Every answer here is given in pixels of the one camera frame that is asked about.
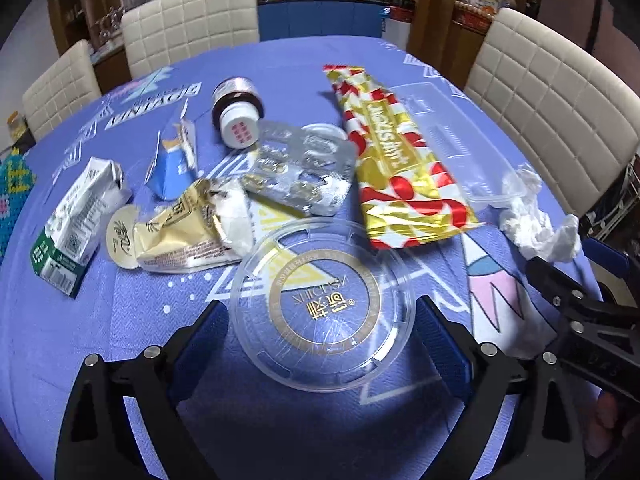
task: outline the colorful beaded object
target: colorful beaded object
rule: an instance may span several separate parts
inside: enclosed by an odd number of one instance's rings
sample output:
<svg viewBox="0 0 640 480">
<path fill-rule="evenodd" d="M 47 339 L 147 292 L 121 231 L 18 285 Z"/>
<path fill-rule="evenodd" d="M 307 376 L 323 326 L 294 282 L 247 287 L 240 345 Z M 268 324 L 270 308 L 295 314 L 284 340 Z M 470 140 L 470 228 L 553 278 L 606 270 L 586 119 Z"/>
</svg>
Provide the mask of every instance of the colorful beaded object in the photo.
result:
<svg viewBox="0 0 640 480">
<path fill-rule="evenodd" d="M 13 150 L 0 166 L 0 264 L 18 215 L 35 183 L 35 174 L 18 150 Z"/>
</svg>

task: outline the blue tablecloth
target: blue tablecloth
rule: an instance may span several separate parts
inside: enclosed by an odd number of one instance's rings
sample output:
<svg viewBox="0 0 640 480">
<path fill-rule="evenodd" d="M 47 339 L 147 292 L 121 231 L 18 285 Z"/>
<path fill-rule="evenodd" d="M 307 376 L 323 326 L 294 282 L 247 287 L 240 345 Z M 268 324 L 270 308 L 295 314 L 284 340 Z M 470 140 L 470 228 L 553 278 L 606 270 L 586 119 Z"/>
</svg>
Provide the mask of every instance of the blue tablecloth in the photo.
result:
<svg viewBox="0 0 640 480">
<path fill-rule="evenodd" d="M 92 352 L 107 361 L 131 358 L 150 344 L 164 344 L 178 327 L 191 324 L 211 299 L 227 302 L 235 268 L 151 275 L 119 269 L 100 250 L 72 300 L 36 277 L 29 260 L 29 250 L 53 208 L 89 157 L 98 156 L 122 165 L 134 202 L 152 211 L 157 204 L 143 185 L 145 170 L 158 130 L 182 102 L 145 114 L 141 105 L 171 89 L 185 87 L 192 94 L 187 117 L 195 120 L 204 174 L 238 174 L 247 167 L 246 155 L 226 148 L 210 122 L 211 93 L 229 76 L 243 75 L 255 82 L 270 120 L 298 126 L 341 124 L 322 73 L 325 63 L 364 66 L 387 86 L 433 82 L 514 167 L 526 161 L 509 138 L 435 70 L 375 38 L 297 38 L 213 50 L 85 107 L 28 154 L 38 182 L 0 268 L 0 416 L 44 479 L 53 476 L 60 423 L 82 359 Z M 94 116 L 95 131 L 82 131 Z M 79 161 L 63 169 L 52 187 L 51 175 L 65 157 Z M 353 191 L 339 218 L 359 218 Z M 540 207 L 554 224 L 561 221 L 562 210 L 546 187 Z M 273 210 L 252 213 L 258 236 L 286 220 Z M 484 227 L 402 256 L 416 296 L 430 294 L 449 319 L 464 323 L 476 339 L 495 341 L 507 353 L 525 356 L 554 336 L 551 326 L 557 313 L 527 285 L 524 260 L 498 230 L 498 213 L 485 209 L 479 213 Z M 490 262 L 492 273 L 478 280 L 477 273 L 468 270 L 487 255 L 484 263 Z M 582 254 L 558 266 L 598 295 Z M 504 403 L 476 476 L 492 469 L 514 402 L 510 397 Z M 127 407 L 150 472 L 163 477 L 135 403 Z M 194 397 L 178 407 L 202 452 L 220 477 L 229 480 L 419 478 L 461 410 L 415 335 L 392 367 L 372 383 L 338 394 L 310 394 L 264 376 L 242 352 L 232 328 L 221 357 L 211 364 Z"/>
</svg>

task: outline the transparent plastic container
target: transparent plastic container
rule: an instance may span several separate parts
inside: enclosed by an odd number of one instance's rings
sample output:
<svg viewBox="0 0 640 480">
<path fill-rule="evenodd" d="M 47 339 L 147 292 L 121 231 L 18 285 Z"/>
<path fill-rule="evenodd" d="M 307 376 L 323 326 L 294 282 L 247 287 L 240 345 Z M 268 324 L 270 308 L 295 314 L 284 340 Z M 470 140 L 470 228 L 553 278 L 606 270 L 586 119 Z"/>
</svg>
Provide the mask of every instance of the transparent plastic container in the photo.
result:
<svg viewBox="0 0 640 480">
<path fill-rule="evenodd" d="M 390 90 L 407 108 L 424 140 L 460 184 L 475 211 L 488 205 L 508 207 L 511 200 L 525 194 L 524 184 L 509 161 L 435 85 L 413 83 Z"/>
<path fill-rule="evenodd" d="M 372 248 L 361 225 L 309 218 L 269 234 L 242 260 L 229 313 L 242 348 L 269 377 L 338 392 L 398 356 L 415 297 L 398 254 Z"/>
</svg>

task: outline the white tissue paper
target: white tissue paper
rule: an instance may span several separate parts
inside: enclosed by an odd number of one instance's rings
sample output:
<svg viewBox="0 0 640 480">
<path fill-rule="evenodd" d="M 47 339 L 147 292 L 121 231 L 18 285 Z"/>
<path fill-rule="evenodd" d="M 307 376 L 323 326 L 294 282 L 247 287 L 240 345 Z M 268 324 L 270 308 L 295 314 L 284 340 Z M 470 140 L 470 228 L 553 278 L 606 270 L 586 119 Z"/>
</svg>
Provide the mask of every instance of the white tissue paper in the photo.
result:
<svg viewBox="0 0 640 480">
<path fill-rule="evenodd" d="M 512 200 L 510 207 L 500 214 L 500 231 L 527 260 L 539 256 L 551 263 L 570 262 L 581 247 L 577 216 L 567 215 L 554 232 L 549 215 L 538 209 L 542 179 L 527 165 L 520 166 L 517 174 L 527 192 Z M 513 182 L 506 181 L 504 192 L 508 193 L 512 186 Z"/>
</svg>

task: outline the white and green carton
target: white and green carton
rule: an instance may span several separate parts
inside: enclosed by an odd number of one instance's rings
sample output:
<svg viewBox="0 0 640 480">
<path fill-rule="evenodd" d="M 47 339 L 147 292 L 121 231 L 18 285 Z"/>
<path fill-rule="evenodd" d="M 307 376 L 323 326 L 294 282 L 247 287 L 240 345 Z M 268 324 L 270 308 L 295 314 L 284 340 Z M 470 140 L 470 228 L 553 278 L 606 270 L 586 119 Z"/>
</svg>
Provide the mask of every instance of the white and green carton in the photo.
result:
<svg viewBox="0 0 640 480">
<path fill-rule="evenodd" d="M 35 273 L 74 298 L 106 223 L 130 197 L 120 165 L 92 157 L 31 248 Z"/>
</svg>

